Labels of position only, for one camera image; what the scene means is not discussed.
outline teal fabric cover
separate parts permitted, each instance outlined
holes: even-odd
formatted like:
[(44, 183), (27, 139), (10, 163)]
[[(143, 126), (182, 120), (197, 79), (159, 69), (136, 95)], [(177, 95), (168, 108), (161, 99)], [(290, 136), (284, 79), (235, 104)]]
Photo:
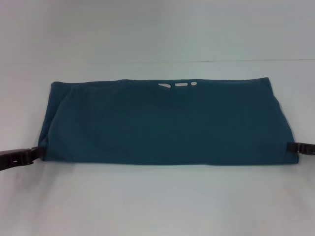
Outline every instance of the teal fabric cover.
[(288, 142), (268, 78), (54, 82), (39, 138), (44, 161), (139, 165), (296, 164)]

